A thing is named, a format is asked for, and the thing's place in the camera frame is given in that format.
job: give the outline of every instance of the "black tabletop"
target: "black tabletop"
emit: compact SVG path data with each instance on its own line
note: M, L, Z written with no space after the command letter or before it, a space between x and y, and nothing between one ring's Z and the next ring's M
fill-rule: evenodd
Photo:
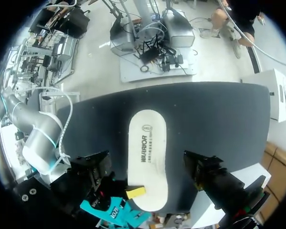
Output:
M63 123L69 109L58 111ZM167 127L168 201L159 212L188 212L194 201L184 150L216 155L230 172L261 161L269 129L269 91L245 83L165 84L76 103L63 140L66 153L76 157L109 150L116 178L127 178L129 123L144 109L159 112Z

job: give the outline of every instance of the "logo on insole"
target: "logo on insole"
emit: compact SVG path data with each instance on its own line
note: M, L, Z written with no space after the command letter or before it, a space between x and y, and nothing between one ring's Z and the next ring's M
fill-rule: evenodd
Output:
M142 135L141 147L141 162L152 162L152 148L153 148L153 127L151 125L142 126L142 130L149 132L147 135Z
M153 130L153 127L151 125L144 125L142 126L142 130L146 132L150 132Z

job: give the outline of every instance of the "insole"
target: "insole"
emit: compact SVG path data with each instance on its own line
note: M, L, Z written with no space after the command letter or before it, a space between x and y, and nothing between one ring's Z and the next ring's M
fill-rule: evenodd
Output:
M157 211L167 202L165 174L166 123L154 110L136 113L129 125L128 185L144 186L133 201L143 211Z

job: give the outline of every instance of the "sneaker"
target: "sneaker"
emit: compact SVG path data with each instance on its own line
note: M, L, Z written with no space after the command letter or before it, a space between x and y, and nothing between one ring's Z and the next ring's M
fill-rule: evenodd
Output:
M211 37L217 37L219 34L219 30L214 30L214 29L211 29L211 30L204 30L200 33L200 36L202 38L211 38Z
M240 59L242 56L240 44L238 43L237 39L233 40L232 43L233 43L234 54L235 54L236 58Z

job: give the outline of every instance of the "concrete floor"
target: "concrete floor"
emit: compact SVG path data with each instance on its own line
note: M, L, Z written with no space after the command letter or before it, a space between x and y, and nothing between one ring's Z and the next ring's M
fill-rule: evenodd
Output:
M165 9L165 2L157 0L159 11ZM185 12L188 20L196 17L210 18L217 5L212 1L198 2L197 8L191 8L192 1L180 1L174 8ZM130 13L138 14L133 1L125 3ZM109 30L115 17L99 0L88 6L82 5L83 10L91 10L88 17L88 31L79 42L75 60L75 72L62 80L59 85L64 91L81 93L81 101L104 94L140 88L150 85L181 82L223 81L240 82L240 77L253 74L253 67L245 47L243 56L237 59L234 55L231 41L223 33L221 38L203 39L199 36L199 28L210 29L211 23L207 20L192 23L194 26L194 48L198 51L198 74L194 76L174 76L152 80L143 80L132 83L122 83L120 80L119 57L110 51Z

